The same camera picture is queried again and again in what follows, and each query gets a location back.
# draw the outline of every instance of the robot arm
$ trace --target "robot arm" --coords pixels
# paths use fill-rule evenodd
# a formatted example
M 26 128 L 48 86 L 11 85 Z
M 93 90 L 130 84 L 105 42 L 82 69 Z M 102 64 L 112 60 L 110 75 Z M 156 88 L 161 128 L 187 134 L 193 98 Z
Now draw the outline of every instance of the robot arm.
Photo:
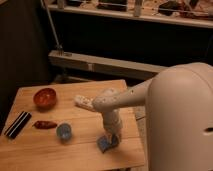
M 93 107 L 100 113 L 106 113 L 117 108 L 142 106 L 152 79 L 138 84 L 124 92 L 112 96 L 100 95 L 93 100 Z

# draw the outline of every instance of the red chili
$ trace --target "red chili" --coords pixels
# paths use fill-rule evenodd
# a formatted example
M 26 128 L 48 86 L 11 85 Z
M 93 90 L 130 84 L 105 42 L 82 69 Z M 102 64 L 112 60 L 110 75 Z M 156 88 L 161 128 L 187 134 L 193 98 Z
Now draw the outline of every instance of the red chili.
M 57 123 L 52 121 L 36 121 L 33 126 L 37 129 L 51 129 L 57 127 Z

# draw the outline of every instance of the shelf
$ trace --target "shelf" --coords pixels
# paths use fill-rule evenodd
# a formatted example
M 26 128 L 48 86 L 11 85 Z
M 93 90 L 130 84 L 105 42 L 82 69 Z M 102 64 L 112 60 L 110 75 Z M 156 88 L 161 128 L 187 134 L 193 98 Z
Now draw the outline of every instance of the shelf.
M 56 50 L 52 50 L 50 52 L 49 59 L 51 64 L 54 66 L 125 76 L 142 80 L 152 78 L 167 68 L 164 66 L 108 59 L 77 53 L 64 52 L 63 54 L 59 54 Z
M 63 9 L 58 8 L 57 4 L 48 5 L 51 11 L 65 12 L 65 13 L 77 13 L 86 15 L 95 15 L 103 17 L 112 17 L 129 20 L 149 21 L 166 24 L 176 24 L 192 27 L 201 28 L 213 28 L 213 20 L 201 20 L 201 19 L 190 19 L 182 18 L 178 16 L 177 11 L 172 16 L 165 16 L 157 12 L 157 5 L 150 5 L 144 3 L 141 10 L 141 15 L 138 17 L 134 16 L 134 1 L 131 1 L 127 5 L 125 12 L 97 9 L 97 1 L 91 1 L 91 3 L 83 2 L 79 7 L 65 6 Z

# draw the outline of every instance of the dark wall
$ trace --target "dark wall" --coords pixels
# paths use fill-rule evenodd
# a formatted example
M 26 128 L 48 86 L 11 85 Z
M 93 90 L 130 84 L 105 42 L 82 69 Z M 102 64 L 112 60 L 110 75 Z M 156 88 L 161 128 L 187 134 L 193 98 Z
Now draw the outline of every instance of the dark wall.
M 164 66 L 213 56 L 213 29 L 60 12 L 53 18 L 65 51 Z
M 9 0 L 0 5 L 1 122 L 20 86 L 46 84 L 51 79 L 41 16 L 38 0 Z

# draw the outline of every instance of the wall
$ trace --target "wall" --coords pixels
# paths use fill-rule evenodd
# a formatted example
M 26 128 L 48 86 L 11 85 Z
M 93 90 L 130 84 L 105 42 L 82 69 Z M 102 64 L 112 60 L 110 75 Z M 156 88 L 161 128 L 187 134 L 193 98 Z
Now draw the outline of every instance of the wall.
M 46 84 L 52 78 L 39 5 L 39 0 L 9 0 L 0 6 L 1 125 L 20 86 Z

